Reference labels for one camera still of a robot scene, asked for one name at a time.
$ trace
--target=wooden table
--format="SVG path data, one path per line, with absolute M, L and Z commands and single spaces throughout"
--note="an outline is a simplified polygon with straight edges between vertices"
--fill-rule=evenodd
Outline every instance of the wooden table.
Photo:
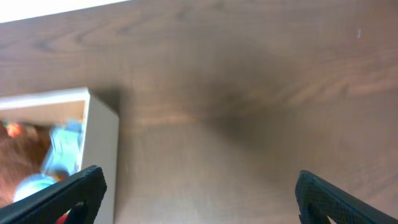
M 137 0 L 0 24 L 0 95 L 121 117 L 116 223 L 299 223 L 308 169 L 398 217 L 398 5 Z

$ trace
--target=white wall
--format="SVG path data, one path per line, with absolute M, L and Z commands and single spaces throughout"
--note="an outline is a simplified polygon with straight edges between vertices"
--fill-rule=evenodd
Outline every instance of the white wall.
M 127 0 L 0 0 L 0 22 L 56 14 Z

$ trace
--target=red object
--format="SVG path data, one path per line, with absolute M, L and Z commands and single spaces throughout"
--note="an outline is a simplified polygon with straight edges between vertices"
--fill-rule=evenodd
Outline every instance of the red object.
M 63 215 L 61 216 L 61 218 L 59 218 L 59 219 L 55 222 L 55 224 L 63 224 L 63 223 L 65 222 L 65 220 L 67 219 L 67 216 L 68 216 L 68 214 L 63 214 Z
M 17 123 L 9 123 L 6 129 L 10 137 L 16 137 L 24 131 L 24 128 Z

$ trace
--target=wood grain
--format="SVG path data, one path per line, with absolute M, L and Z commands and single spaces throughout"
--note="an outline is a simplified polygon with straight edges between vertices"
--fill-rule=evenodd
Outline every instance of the wood grain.
M 301 169 L 398 217 L 397 11 L 137 0 L 0 24 L 0 95 L 88 86 L 119 111 L 116 223 L 298 223 Z

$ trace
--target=white box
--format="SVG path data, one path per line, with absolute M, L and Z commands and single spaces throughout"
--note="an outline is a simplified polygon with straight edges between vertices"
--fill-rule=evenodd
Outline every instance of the white box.
M 62 124 L 83 121 L 82 151 L 76 155 L 80 169 L 91 165 L 103 170 L 108 189 L 95 223 L 113 223 L 118 155 L 119 117 L 87 88 L 0 98 L 0 119 Z

